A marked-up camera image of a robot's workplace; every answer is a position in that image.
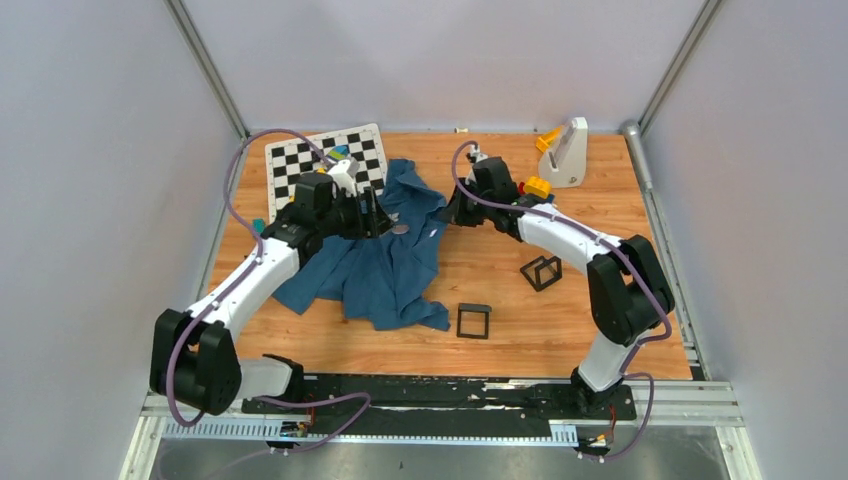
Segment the blue shirt garment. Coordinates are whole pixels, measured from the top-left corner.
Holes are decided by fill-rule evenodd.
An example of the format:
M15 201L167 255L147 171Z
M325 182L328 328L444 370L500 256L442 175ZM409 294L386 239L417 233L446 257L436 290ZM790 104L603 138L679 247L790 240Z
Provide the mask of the blue shirt garment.
M439 273L439 249L447 224L440 219L447 202L431 189L408 159L392 159L380 205L403 233L376 239L330 237L272 298L305 313L316 299L342 303L348 319L366 319L378 331L422 325L451 327L448 309L424 293Z

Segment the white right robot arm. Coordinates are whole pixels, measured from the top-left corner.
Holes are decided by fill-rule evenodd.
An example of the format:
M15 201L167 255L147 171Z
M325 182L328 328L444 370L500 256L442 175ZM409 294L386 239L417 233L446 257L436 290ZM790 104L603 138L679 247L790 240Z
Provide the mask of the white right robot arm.
M500 157L472 161L444 214L447 222L476 227L489 221L513 239L539 247L583 274L598 330L589 353L572 375L571 403L596 417L611 403L610 389L624 377L636 351L670 326L675 299L650 240L620 238L562 214L547 192L535 193L512 179Z

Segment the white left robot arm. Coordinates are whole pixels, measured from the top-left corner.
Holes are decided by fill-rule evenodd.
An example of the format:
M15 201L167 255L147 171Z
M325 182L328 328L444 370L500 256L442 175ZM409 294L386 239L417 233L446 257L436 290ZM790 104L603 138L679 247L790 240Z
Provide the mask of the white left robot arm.
M303 368L266 354L242 360L235 343L272 294L292 279L328 237L378 238L392 227L372 187L342 174L307 173L273 222L253 234L255 248L210 294L183 311L166 309L155 322L150 387L175 419L182 405L219 415L240 399L268 397L283 413L306 400Z

